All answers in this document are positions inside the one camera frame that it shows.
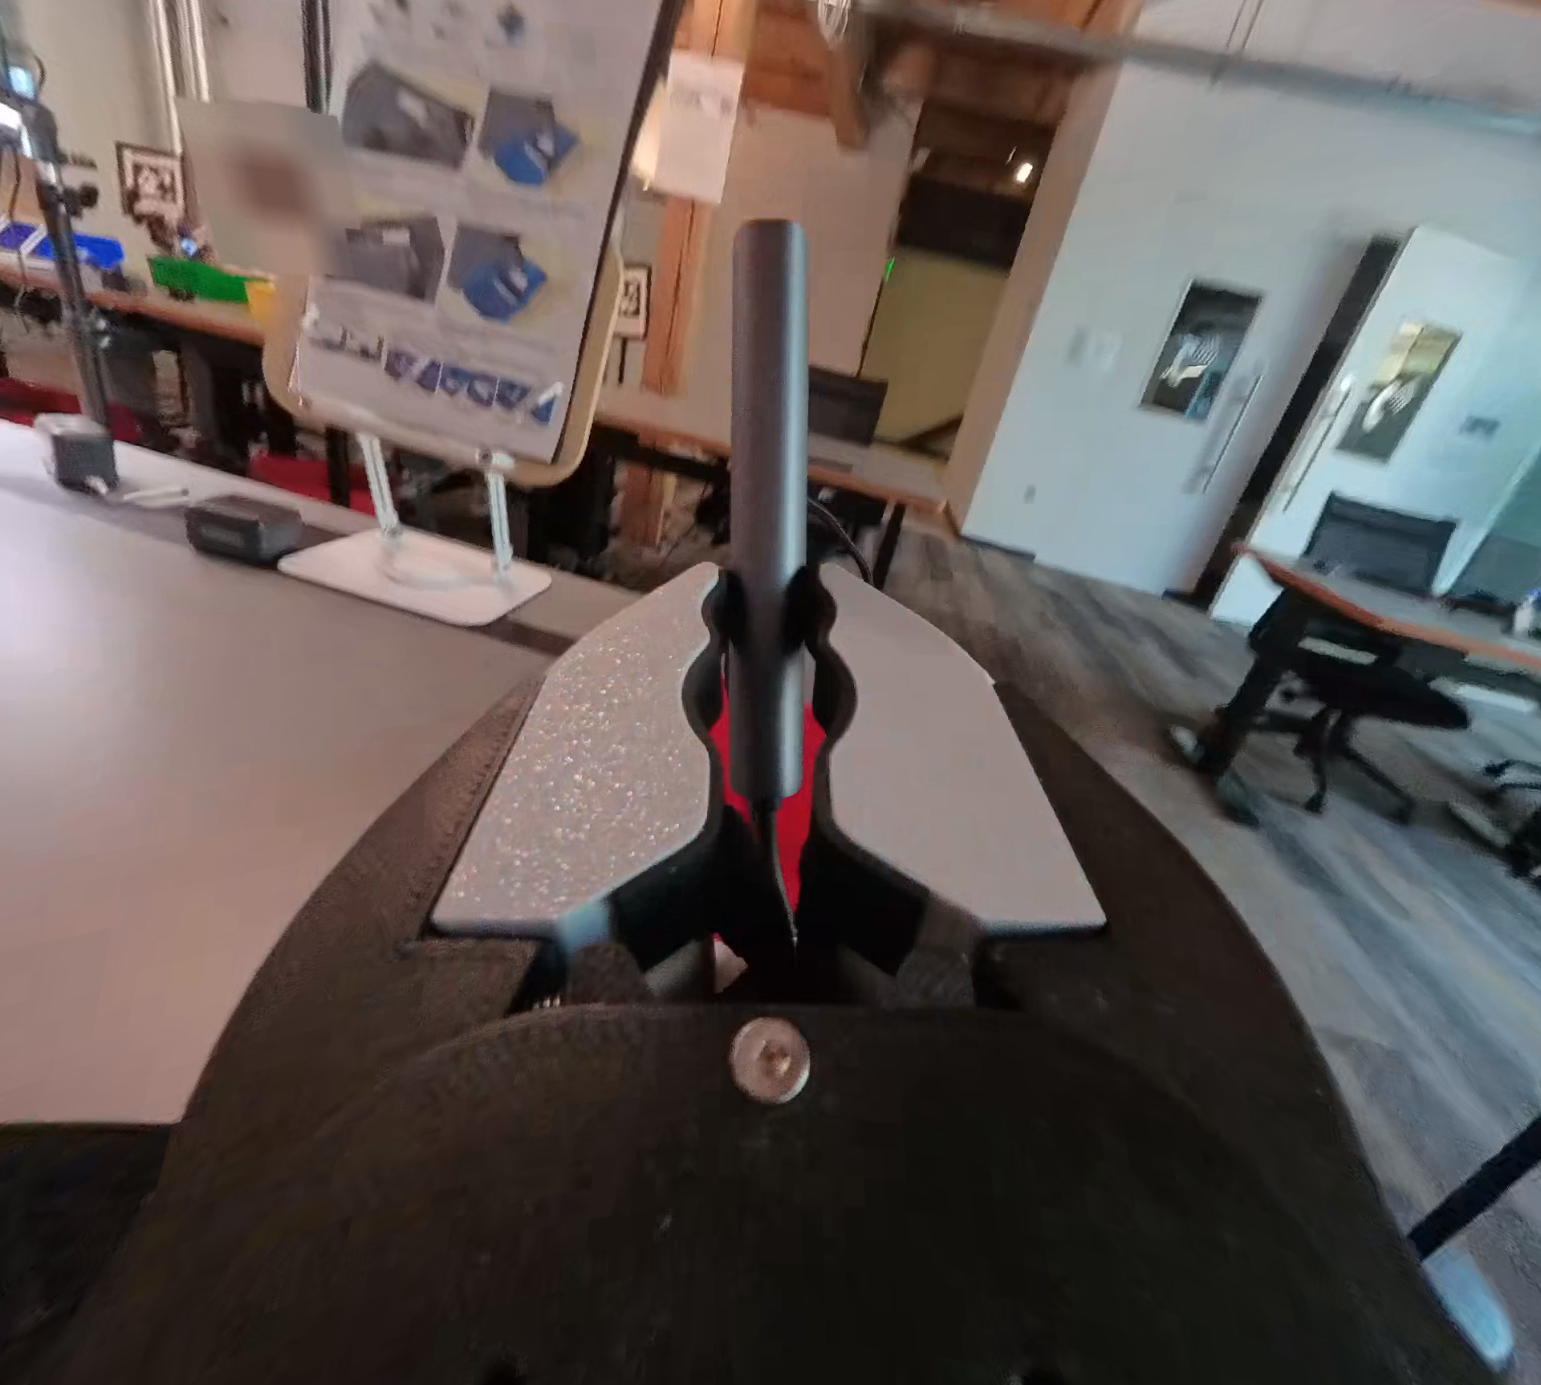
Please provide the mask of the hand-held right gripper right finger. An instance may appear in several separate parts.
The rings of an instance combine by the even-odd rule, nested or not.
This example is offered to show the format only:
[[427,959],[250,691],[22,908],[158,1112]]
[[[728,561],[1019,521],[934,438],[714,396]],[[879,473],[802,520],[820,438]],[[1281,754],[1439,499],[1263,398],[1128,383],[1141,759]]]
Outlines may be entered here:
[[972,940],[1101,931],[1107,915],[990,675],[862,578],[818,568],[823,738],[799,866],[812,940]]

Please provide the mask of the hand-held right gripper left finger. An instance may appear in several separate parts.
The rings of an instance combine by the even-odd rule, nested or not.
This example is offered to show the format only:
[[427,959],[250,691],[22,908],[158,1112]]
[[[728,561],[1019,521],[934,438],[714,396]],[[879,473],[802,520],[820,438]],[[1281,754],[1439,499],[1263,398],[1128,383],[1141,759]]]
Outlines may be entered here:
[[553,661],[436,895],[435,935],[619,942],[622,899],[709,846],[724,807],[704,720],[720,576],[685,570]]

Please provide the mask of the red plastic bin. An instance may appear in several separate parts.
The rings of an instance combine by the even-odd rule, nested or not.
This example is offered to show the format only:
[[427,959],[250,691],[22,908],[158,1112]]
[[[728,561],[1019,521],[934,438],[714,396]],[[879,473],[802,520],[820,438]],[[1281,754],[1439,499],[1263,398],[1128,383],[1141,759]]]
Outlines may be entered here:
[[[748,968],[776,968],[783,956],[783,935],[788,918],[773,910],[773,899],[760,857],[760,838],[754,828],[748,797],[730,780],[728,714],[711,725],[722,777],[722,817],[712,850],[712,916],[714,937]],[[799,910],[804,881],[802,857],[812,834],[813,777],[825,728],[815,716],[812,701],[802,706],[801,781],[780,801],[775,817],[776,865],[780,886],[789,915]]]

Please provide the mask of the grey usb hub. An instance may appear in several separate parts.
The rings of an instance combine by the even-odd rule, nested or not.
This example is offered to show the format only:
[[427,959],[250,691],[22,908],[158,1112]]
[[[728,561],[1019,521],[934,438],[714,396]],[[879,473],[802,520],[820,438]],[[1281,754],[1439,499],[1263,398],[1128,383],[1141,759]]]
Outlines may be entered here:
[[733,791],[770,812],[801,783],[799,582],[805,563],[805,239],[789,220],[744,221],[732,252],[728,635]]

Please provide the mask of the black office chair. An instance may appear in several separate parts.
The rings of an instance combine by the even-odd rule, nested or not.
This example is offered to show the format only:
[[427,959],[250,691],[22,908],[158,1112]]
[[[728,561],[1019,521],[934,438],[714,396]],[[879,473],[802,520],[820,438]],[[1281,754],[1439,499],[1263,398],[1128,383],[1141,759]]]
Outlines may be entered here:
[[[1454,536],[1452,520],[1436,520],[1396,509],[1362,504],[1338,492],[1327,494],[1301,558],[1319,573],[1338,573],[1409,597],[1431,592],[1439,561]],[[1353,765],[1393,801],[1393,818],[1409,825],[1415,799],[1369,759],[1354,740],[1362,720],[1385,720],[1431,732],[1460,732],[1470,716],[1460,701],[1415,669],[1407,647],[1356,624],[1325,614],[1300,626],[1293,645],[1285,643],[1284,618],[1290,595],[1281,590],[1247,634],[1255,656],[1281,650],[1292,663],[1281,669],[1274,695],[1282,701],[1309,701],[1308,714],[1266,706],[1252,730],[1293,738],[1293,752],[1313,773],[1306,810],[1322,813],[1330,793],[1330,764]]]
[[810,440],[868,448],[889,393],[886,379],[831,371],[810,364],[807,371],[805,420]]

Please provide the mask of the dark grey small box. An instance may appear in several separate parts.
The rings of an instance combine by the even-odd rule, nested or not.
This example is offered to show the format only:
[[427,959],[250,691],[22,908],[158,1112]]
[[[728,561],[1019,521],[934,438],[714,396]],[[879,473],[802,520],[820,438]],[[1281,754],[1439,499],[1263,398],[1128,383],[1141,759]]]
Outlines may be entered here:
[[183,531],[200,555],[242,566],[274,568],[301,549],[303,517],[242,494],[218,494],[183,509]]

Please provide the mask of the wooden office desk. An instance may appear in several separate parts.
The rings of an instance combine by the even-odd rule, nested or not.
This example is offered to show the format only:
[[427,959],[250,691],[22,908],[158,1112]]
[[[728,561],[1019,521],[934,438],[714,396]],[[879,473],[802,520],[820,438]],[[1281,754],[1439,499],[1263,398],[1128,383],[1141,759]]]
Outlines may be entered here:
[[1272,735],[1292,740],[1311,770],[1309,813],[1324,812],[1332,765],[1343,762],[1391,799],[1394,821],[1409,825],[1415,799],[1358,748],[1358,727],[1465,728],[1465,708],[1435,682],[1473,663],[1492,664],[1499,683],[1537,682],[1536,640],[1455,611],[1430,592],[1398,590],[1247,542],[1234,550],[1264,573],[1276,597],[1245,637],[1250,664],[1231,698],[1203,727],[1171,724],[1165,736],[1239,823],[1258,821],[1236,773],[1242,744]]

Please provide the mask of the green small bin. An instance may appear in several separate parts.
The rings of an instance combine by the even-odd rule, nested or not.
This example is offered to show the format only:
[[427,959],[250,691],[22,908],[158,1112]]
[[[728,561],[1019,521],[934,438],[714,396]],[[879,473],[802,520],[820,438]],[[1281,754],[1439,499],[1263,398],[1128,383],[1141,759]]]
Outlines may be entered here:
[[146,265],[150,284],[167,297],[183,301],[250,308],[253,290],[266,297],[272,287],[268,277],[232,273],[205,260],[150,255]]

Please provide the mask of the white paper notice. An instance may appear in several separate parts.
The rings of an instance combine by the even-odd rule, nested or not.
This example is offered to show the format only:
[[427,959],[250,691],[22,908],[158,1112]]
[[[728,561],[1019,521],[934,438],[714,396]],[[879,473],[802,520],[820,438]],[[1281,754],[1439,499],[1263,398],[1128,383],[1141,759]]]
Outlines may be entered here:
[[743,94],[740,59],[677,48],[661,91],[653,189],[715,207],[722,200]]

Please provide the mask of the instruction poster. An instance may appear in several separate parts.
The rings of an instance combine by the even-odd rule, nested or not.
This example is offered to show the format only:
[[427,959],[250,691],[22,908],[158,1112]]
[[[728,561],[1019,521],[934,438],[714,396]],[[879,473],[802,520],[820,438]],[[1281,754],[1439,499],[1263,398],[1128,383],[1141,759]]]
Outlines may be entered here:
[[683,0],[335,0],[354,221],[298,391],[345,427],[552,462]]

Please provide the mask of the black light panel on stand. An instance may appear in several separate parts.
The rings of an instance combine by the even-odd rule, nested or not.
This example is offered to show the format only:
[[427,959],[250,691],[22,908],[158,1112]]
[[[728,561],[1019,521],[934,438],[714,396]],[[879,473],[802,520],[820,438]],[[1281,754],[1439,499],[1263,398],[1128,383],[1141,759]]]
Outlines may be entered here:
[[1,101],[3,141],[19,163],[28,163],[32,194],[51,247],[51,276],[59,316],[69,340],[83,412],[96,431],[112,440],[110,390],[106,379],[99,316],[88,297],[73,220],[83,210],[78,189],[67,180],[67,151],[61,139],[48,85],[59,67],[48,61],[41,40],[59,37],[67,9],[59,0],[3,0]]

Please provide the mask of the gold dark wall picture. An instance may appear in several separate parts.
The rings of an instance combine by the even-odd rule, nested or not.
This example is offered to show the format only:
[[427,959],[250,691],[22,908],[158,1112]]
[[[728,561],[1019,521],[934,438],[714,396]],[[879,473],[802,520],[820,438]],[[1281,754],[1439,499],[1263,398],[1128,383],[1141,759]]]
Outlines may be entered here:
[[1435,383],[1462,340],[1462,332],[1423,319],[1403,321],[1369,375],[1337,441],[1337,451],[1385,464],[1399,448]]

